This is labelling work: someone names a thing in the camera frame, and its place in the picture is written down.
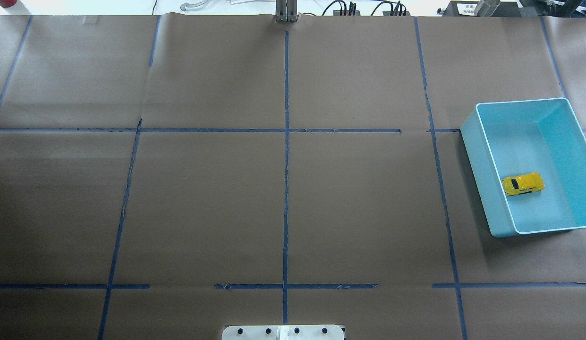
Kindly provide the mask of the yellow beetle toy car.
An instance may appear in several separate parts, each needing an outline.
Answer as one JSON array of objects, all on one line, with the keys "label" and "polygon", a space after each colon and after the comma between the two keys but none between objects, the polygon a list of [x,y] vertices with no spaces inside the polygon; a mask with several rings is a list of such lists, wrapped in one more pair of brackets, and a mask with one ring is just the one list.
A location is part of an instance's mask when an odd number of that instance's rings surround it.
[{"label": "yellow beetle toy car", "polygon": [[501,184],[507,196],[518,196],[545,189],[543,178],[538,172],[504,177],[501,179]]}]

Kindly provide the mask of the light blue plastic bin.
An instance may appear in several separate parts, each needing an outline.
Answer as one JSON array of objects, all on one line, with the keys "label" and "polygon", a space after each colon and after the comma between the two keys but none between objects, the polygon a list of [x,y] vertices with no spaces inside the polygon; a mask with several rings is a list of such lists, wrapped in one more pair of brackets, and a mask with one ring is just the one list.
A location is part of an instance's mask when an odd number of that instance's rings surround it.
[{"label": "light blue plastic bin", "polygon": [[[567,99],[479,103],[460,131],[494,237],[586,228],[586,138]],[[504,178],[532,172],[542,191],[506,195]]]}]

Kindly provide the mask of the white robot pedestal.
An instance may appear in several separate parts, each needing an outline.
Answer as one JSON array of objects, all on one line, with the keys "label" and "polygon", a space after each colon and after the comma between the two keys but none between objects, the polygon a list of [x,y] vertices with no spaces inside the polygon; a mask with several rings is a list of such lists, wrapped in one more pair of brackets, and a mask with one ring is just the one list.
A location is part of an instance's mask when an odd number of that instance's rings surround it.
[{"label": "white robot pedestal", "polygon": [[310,325],[233,325],[226,327],[222,340],[345,340],[344,326]]}]

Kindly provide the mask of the red fire extinguisher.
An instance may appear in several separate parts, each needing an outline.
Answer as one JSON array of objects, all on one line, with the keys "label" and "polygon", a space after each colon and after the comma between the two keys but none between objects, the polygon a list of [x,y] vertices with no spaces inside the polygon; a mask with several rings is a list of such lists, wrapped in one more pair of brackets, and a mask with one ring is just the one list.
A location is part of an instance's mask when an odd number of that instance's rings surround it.
[{"label": "red fire extinguisher", "polygon": [[7,9],[18,3],[18,0],[0,0],[0,7]]}]

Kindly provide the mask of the small metal cup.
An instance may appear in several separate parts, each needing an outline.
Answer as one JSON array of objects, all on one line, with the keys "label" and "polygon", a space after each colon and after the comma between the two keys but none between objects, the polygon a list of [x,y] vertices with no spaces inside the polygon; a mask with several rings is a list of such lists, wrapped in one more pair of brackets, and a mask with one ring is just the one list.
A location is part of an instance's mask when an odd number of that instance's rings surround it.
[{"label": "small metal cup", "polygon": [[474,9],[474,14],[476,17],[492,17],[500,3],[500,0],[479,0]]}]

